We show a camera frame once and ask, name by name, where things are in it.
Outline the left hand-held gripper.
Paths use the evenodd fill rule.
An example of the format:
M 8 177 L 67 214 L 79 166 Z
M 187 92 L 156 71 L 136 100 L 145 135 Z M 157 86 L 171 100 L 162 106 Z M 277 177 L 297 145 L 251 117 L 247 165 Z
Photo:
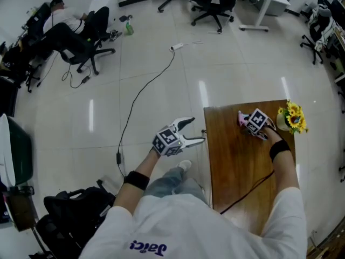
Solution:
M 202 144 L 205 137 L 187 138 L 179 134 L 179 131 L 194 120 L 195 117 L 181 117 L 175 119 L 169 126 L 162 128 L 154 136 L 153 149 L 160 156 L 172 156 L 182 152 L 185 148 Z

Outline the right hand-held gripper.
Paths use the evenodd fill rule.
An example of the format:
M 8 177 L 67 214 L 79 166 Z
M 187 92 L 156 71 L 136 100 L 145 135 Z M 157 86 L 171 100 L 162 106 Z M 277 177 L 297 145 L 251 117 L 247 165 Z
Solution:
M 256 108 L 254 112 L 249 116 L 246 126 L 241 126 L 242 134 L 249 134 L 258 136 L 261 129 L 266 125 L 268 116 L 260 109 Z

